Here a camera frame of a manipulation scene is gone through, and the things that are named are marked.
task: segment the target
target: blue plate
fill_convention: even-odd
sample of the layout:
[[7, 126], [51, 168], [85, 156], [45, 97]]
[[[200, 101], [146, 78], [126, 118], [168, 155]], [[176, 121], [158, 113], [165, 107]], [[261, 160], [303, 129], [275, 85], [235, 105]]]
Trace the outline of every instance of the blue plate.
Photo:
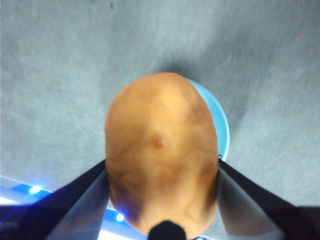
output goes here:
[[191, 79], [188, 80], [199, 92], [211, 112], [213, 124], [218, 138], [218, 154], [222, 155], [221, 160], [226, 161], [230, 144], [229, 124], [226, 114], [218, 100], [211, 94], [211, 92], [209, 92], [201, 84]]

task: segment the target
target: brown spot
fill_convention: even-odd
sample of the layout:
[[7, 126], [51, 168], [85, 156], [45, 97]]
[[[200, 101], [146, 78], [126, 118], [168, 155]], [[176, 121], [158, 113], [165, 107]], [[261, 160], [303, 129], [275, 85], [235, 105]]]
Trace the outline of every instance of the brown spot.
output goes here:
[[160, 149], [163, 147], [164, 143], [161, 138], [157, 138], [154, 142], [155, 148]]

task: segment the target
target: potato skin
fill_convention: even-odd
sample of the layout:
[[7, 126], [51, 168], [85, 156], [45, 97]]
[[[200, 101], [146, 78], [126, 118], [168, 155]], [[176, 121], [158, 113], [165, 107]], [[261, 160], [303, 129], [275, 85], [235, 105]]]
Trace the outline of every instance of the potato skin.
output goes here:
[[183, 76], [141, 77], [113, 99], [104, 124], [110, 200], [147, 235], [170, 220], [188, 239], [217, 208], [217, 134], [211, 113]]

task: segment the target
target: blue light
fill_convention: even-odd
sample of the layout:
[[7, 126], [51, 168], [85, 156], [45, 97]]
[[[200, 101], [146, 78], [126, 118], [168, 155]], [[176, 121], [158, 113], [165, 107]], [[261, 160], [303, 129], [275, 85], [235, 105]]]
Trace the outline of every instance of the blue light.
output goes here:
[[42, 190], [42, 187], [40, 186], [33, 186], [32, 188], [29, 189], [29, 194], [37, 194]]
[[122, 222], [125, 219], [125, 216], [123, 216], [121, 213], [118, 213], [118, 215], [116, 216], [116, 220], [118, 222]]

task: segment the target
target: gray carpet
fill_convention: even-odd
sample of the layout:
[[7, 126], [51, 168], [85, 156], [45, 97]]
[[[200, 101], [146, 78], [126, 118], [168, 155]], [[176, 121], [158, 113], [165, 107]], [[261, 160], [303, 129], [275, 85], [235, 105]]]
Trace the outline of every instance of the gray carpet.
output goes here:
[[[1, 1], [1, 175], [54, 191], [105, 157], [131, 81], [176, 72], [230, 126], [227, 162], [320, 205], [319, 0]], [[205, 236], [226, 239], [219, 215]]]

